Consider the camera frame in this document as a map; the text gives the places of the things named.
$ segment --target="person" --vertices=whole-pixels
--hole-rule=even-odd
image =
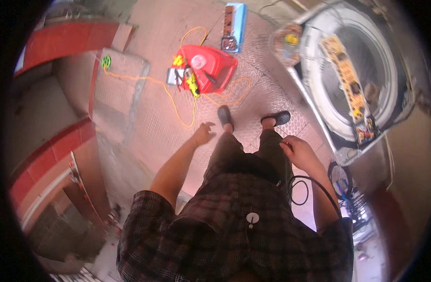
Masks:
[[[290,113],[261,120],[254,154],[244,153],[234,137],[227,106],[218,109],[218,117],[224,133],[201,187],[178,215],[176,200],[193,154],[214,137],[214,123],[202,123],[150,189],[134,196],[117,249],[122,280],[352,281],[352,221],[338,217],[339,206],[313,182],[317,232],[293,216],[292,165],[336,196],[310,145],[275,132]]]

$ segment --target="hand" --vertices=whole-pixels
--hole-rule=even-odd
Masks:
[[[280,143],[285,155],[289,161],[297,168],[308,173],[308,176],[313,177],[317,174],[325,174],[325,168],[317,158],[311,146],[297,136],[289,135],[283,138]]]
[[[206,122],[200,124],[200,127],[195,131],[191,140],[193,140],[197,147],[208,143],[216,133],[209,133],[211,131],[211,126],[214,126],[215,123]]]

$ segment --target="orange cord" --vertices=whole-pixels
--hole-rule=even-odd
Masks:
[[[194,30],[199,29],[199,28],[202,28],[202,29],[205,31],[205,37],[203,37],[203,40],[202,40],[202,41],[201,41],[201,43],[200,43],[200,46],[201,46],[201,45],[203,44],[203,42],[205,41],[206,36],[208,35],[208,31],[207,31],[207,29],[206,29],[205,27],[194,27],[194,28],[192,28],[191,30],[189,30],[189,31],[188,31],[188,32],[187,32],[187,33],[182,37],[182,39],[181,39],[181,43],[179,44],[179,48],[181,48],[181,46],[182,46],[182,42],[184,41],[184,38],[187,36],[187,34],[189,34],[191,31],[194,31]],[[153,81],[154,83],[160,83],[160,84],[162,84],[163,89],[165,90],[165,93],[167,93],[167,95],[168,95],[168,96],[170,97],[170,99],[172,100],[172,104],[173,104],[173,107],[175,108],[176,116],[178,117],[179,122],[181,122],[181,124],[182,124],[184,127],[187,127],[187,128],[190,128],[190,127],[192,127],[192,126],[194,125],[194,123],[195,123],[195,106],[196,106],[196,99],[197,99],[196,97],[195,97],[195,99],[194,99],[193,107],[192,107],[192,113],[193,113],[192,122],[190,123],[190,125],[186,125],[186,124],[182,121],[181,117],[179,116],[178,109],[176,108],[176,104],[175,104],[175,100],[173,99],[173,96],[170,94],[170,92],[169,92],[169,91],[168,91],[168,89],[167,89],[167,86],[166,86],[166,85],[165,85],[165,83],[163,83],[162,81],[157,80],[157,79],[154,79],[154,78],[152,78],[152,77],[150,77],[150,76],[137,76],[137,77],[133,77],[133,76],[126,75],[126,74],[114,74],[113,72],[107,71],[105,67],[104,67],[104,73],[105,73],[105,74],[108,74],[108,75],[110,75],[110,76],[117,77],[117,78],[128,78],[128,79],[132,79],[132,80],[148,79],[148,80]],[[217,95],[217,96],[219,96],[219,97],[226,98],[226,97],[228,97],[229,95],[231,95],[231,93],[233,92],[233,86],[234,86],[234,84],[235,84],[236,82],[240,81],[240,80],[243,80],[243,79],[247,79],[247,80],[248,80],[248,88],[247,88],[247,89],[245,90],[245,92],[242,94],[241,98],[239,98],[239,99],[238,99],[237,101],[235,101],[235,102],[223,103],[223,104],[222,104],[222,103],[218,103],[218,102],[214,101],[214,99],[212,99],[211,97],[209,97],[207,94],[203,94],[203,95],[204,95],[206,98],[208,98],[212,103],[214,103],[214,104],[216,104],[216,105],[219,105],[219,106],[222,106],[222,105],[233,105],[233,104],[236,104],[236,103],[240,102],[240,101],[242,100],[242,98],[244,98],[244,96],[248,93],[248,90],[250,90],[250,87],[251,87],[251,85],[252,85],[252,82],[251,82],[251,80],[250,80],[249,78],[247,78],[247,77],[243,77],[243,78],[236,79],[236,80],[231,84],[231,90],[230,90],[230,92],[229,92],[227,95],[221,95],[221,94],[215,93],[215,95]]]

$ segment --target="bicycle wheel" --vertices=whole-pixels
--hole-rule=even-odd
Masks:
[[[352,197],[352,175],[347,166],[342,167],[338,165],[336,161],[332,161],[328,167],[328,178],[330,179],[330,182],[335,189],[336,197],[339,200],[345,200],[342,194],[344,194],[346,198]]]

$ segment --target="shoe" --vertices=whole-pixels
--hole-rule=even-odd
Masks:
[[[285,125],[291,120],[291,114],[287,110],[283,110],[279,113],[273,114],[271,116],[265,116],[261,119],[261,123],[263,120],[273,117],[275,119],[275,125]]]
[[[222,124],[222,127],[225,124],[230,123],[231,126],[233,127],[233,132],[234,132],[234,123],[231,117],[231,113],[229,112],[228,106],[227,105],[220,106],[220,108],[218,108],[217,110],[217,115],[218,115],[218,119],[220,120],[220,123]]]

